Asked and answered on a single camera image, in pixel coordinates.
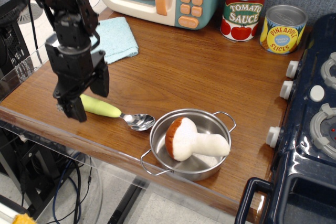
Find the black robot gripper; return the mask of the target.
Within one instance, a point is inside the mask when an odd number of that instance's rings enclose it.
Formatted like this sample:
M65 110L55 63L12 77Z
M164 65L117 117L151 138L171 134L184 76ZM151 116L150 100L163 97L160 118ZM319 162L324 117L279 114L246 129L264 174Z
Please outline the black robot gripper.
M91 53L89 38L80 46L63 45L56 34L46 40L45 47L51 68L58 77L53 97L68 118L85 122L87 116L80 95L88 88L101 97L109 94L105 51Z

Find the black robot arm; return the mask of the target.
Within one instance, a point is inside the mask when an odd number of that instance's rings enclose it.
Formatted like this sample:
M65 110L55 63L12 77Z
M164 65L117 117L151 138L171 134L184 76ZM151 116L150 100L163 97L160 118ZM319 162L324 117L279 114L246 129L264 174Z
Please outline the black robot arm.
M94 52L100 42L96 31L98 14L89 0L35 0L44 9L54 30L46 42L46 52L58 77L53 97L64 114L79 122L87 119L81 95L109 94L105 51Z

